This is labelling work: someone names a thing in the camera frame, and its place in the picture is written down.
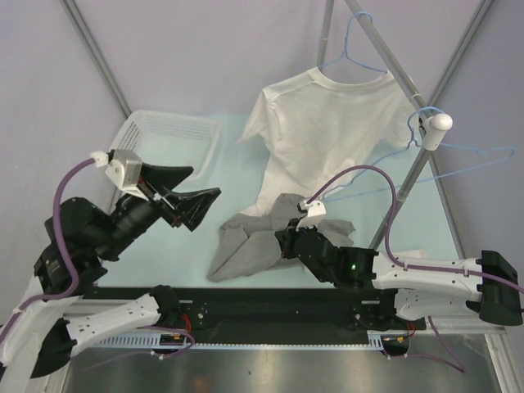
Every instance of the laundry basket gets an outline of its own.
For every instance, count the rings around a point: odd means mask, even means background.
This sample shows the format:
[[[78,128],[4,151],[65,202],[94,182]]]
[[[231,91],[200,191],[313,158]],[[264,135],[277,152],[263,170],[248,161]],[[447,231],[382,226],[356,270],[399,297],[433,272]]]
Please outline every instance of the laundry basket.
[[[157,111],[135,111],[111,144],[132,150],[150,165],[192,166],[187,180],[208,169],[219,141],[219,127],[210,120]]]

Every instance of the purple tube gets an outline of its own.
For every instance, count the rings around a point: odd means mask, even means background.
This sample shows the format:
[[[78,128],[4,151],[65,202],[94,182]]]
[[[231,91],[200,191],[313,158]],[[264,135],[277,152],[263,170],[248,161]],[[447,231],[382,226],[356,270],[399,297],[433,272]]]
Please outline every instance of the purple tube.
[[[396,189],[395,189],[395,185],[393,184],[393,180],[382,169],[377,168],[375,166],[371,166],[371,165],[356,165],[356,166],[352,166],[350,168],[342,170],[339,174],[336,174],[335,176],[333,176],[331,178],[331,180],[329,180],[326,184],[324,184],[307,202],[311,203],[312,201],[314,201],[315,199],[320,197],[322,195],[322,193],[329,188],[329,186],[331,186],[335,181],[337,181],[339,178],[341,178],[345,174],[348,174],[349,172],[352,172],[354,170],[359,170],[359,169],[370,169],[370,170],[372,170],[374,172],[377,172],[377,173],[381,174],[382,177],[384,177],[386,179],[386,181],[388,182],[388,184],[390,186],[390,190],[391,190],[391,207],[390,207],[389,211],[390,212],[395,211],[395,208],[396,208]],[[393,220],[394,219],[395,219],[394,215],[389,214],[389,219],[387,221],[387,228],[386,228],[386,236],[385,236],[385,239],[384,239],[384,245],[385,245],[385,248],[386,248],[386,253],[390,257],[390,259],[393,261],[393,263],[396,264],[397,266],[400,266],[401,268],[404,268],[405,267],[405,263],[399,261],[393,255],[393,252],[391,251],[391,247],[390,247],[390,233],[391,233],[391,227],[393,225]],[[505,278],[497,277],[497,276],[495,276],[493,274],[489,274],[489,273],[483,273],[483,272],[477,272],[477,271],[471,271],[471,270],[466,272],[466,270],[459,269],[459,268],[446,268],[446,267],[443,267],[443,266],[423,266],[423,265],[419,265],[419,264],[410,264],[409,268],[413,269],[413,270],[423,270],[423,271],[427,271],[427,272],[460,273],[460,274],[463,274],[463,275],[471,274],[472,276],[478,276],[478,277],[487,278],[489,280],[493,280],[493,281],[496,281],[496,282],[501,282],[501,283],[511,287],[512,289],[516,290],[516,291],[524,293],[524,288],[518,286],[514,282],[506,280]]]
[[[37,300],[60,300],[64,299],[65,297],[71,296],[76,288],[79,285],[79,274],[75,269],[75,266],[73,265],[73,261],[70,258],[69,252],[67,251],[66,247],[66,240],[64,240],[64,234],[62,233],[62,225],[60,221],[60,202],[62,199],[62,194],[64,193],[64,189],[66,188],[67,183],[83,168],[86,166],[89,166],[91,164],[94,164],[95,160],[93,158],[90,158],[88,160],[82,161],[78,165],[76,165],[72,170],[70,170],[64,178],[61,180],[60,184],[58,184],[58,188],[55,192],[55,197],[53,199],[52,203],[52,225],[55,232],[55,239],[56,244],[58,245],[58,250],[60,252],[60,255],[62,257],[62,260],[64,261],[65,266],[67,267],[67,271],[69,272],[71,276],[71,285],[62,293],[56,294],[56,295],[36,295],[31,296],[27,300],[25,300],[19,307],[21,311],[27,309],[31,304],[33,304]],[[0,332],[0,344],[3,343],[3,341],[6,339],[7,334],[12,329],[13,325],[15,324],[16,320],[20,317],[20,313],[13,314],[9,321],[7,321],[6,326]]]
[[[181,334],[182,336],[185,336],[186,338],[189,339],[191,344],[189,344],[188,346],[183,347],[180,350],[177,350],[176,352],[174,352],[172,354],[164,355],[164,359],[168,359],[168,358],[172,358],[174,356],[181,355],[184,352],[187,352],[188,350],[190,350],[195,345],[195,338],[191,334],[185,332],[184,330],[178,330],[178,329],[172,329],[170,327],[160,327],[160,326],[148,326],[148,327],[141,327],[141,328],[143,328],[143,329],[152,329],[152,330],[161,330],[161,331],[164,331],[164,332],[178,333],[178,334]],[[135,350],[133,352],[128,352],[127,354],[122,354],[122,355],[116,356],[116,357],[108,359],[108,360],[103,360],[100,363],[92,364],[91,366],[87,366],[85,368],[82,368],[82,370],[84,370],[84,371],[92,370],[94,368],[98,368],[100,366],[104,366],[106,364],[113,363],[116,360],[129,358],[129,357],[135,356],[135,355],[151,355],[151,351],[150,350]]]

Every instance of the clothes hanger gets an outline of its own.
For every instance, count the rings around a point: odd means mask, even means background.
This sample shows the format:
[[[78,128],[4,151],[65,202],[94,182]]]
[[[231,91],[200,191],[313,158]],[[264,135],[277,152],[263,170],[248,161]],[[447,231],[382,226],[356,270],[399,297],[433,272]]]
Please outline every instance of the clothes hanger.
[[[387,70],[383,70],[381,68],[375,68],[375,67],[373,67],[371,65],[366,65],[366,64],[364,64],[364,63],[362,63],[362,62],[360,62],[358,60],[355,60],[355,59],[351,58],[351,56],[348,53],[348,43],[349,43],[351,22],[353,21],[353,19],[355,17],[361,16],[361,15],[368,16],[368,18],[371,20],[371,23],[373,23],[373,17],[372,17],[372,15],[369,12],[361,11],[361,12],[357,12],[356,14],[354,14],[350,18],[350,20],[347,22],[346,36],[344,37],[344,52],[342,52],[342,54],[338,58],[336,58],[335,60],[331,60],[331,61],[328,61],[328,62],[322,64],[322,65],[319,65],[318,66],[319,70],[322,71],[325,66],[329,66],[329,65],[331,65],[333,63],[336,63],[337,61],[342,60],[342,59],[345,58],[347,60],[350,60],[350,61],[354,62],[358,66],[362,66],[363,68],[367,68],[368,70],[373,70],[373,71],[383,72],[383,73],[387,72]]]

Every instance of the gray garment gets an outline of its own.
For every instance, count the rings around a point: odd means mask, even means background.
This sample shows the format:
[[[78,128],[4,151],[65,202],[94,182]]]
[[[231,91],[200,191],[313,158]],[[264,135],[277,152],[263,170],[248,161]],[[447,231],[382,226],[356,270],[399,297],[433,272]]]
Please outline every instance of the gray garment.
[[[207,278],[219,282],[300,264],[298,259],[285,260],[281,257],[275,231],[285,229],[290,219],[301,216],[297,206],[303,200],[300,195],[281,194],[268,215],[234,215],[220,227],[219,249]],[[354,230],[352,223],[341,219],[325,219],[318,225],[318,231],[339,247],[353,246],[348,236]]]

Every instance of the white clamp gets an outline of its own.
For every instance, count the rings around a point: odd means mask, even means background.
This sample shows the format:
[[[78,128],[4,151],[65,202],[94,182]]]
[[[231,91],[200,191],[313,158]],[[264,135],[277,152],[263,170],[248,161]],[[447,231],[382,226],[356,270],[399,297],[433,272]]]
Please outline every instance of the white clamp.
[[[306,210],[307,215],[296,225],[297,230],[299,228],[316,227],[326,216],[326,206],[321,201],[312,201],[311,203],[302,201],[299,207],[301,210]]]
[[[109,164],[109,155],[102,150],[94,151],[89,156],[95,160],[95,166],[97,168],[101,168],[102,166],[107,166],[107,164]]]
[[[424,120],[426,136],[422,141],[424,149],[434,151],[442,142],[445,133],[453,126],[453,119],[446,113],[439,113]]]
[[[109,161],[109,154],[104,151],[94,151],[90,156],[95,160],[97,168],[107,167],[107,177],[119,190],[147,201],[147,197],[138,189],[142,160],[135,152],[114,150],[111,162]]]

